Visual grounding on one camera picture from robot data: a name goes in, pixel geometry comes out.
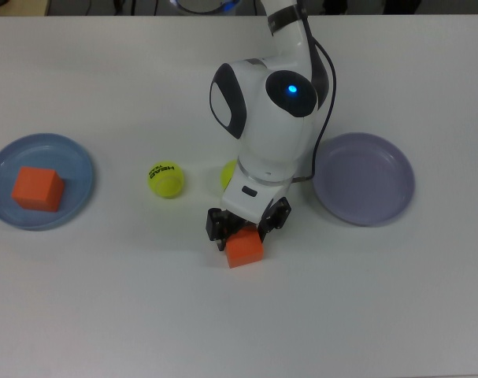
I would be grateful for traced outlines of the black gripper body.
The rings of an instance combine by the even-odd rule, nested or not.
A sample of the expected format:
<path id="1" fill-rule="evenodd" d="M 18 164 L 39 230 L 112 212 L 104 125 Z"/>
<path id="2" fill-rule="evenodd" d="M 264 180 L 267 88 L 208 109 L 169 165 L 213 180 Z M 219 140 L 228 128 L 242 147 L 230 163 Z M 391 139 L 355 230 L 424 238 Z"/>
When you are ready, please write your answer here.
<path id="1" fill-rule="evenodd" d="M 239 231 L 244 228 L 257 228 L 258 225 L 249 221 L 245 220 L 234 213 L 227 212 L 227 220 L 226 220 L 226 236 L 231 237 L 235 235 Z"/>

